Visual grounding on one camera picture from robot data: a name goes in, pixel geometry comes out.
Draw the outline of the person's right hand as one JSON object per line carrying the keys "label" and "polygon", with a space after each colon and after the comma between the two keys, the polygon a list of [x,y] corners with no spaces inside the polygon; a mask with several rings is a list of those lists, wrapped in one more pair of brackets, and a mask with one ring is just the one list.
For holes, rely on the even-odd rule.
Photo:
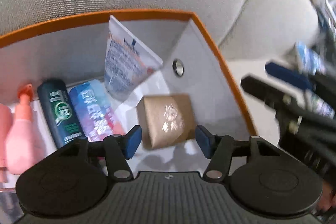
{"label": "person's right hand", "polygon": [[335,203],[335,190],[329,183],[324,181],[322,185],[322,196],[317,203],[317,208],[321,211],[328,211],[330,208],[336,207]]}

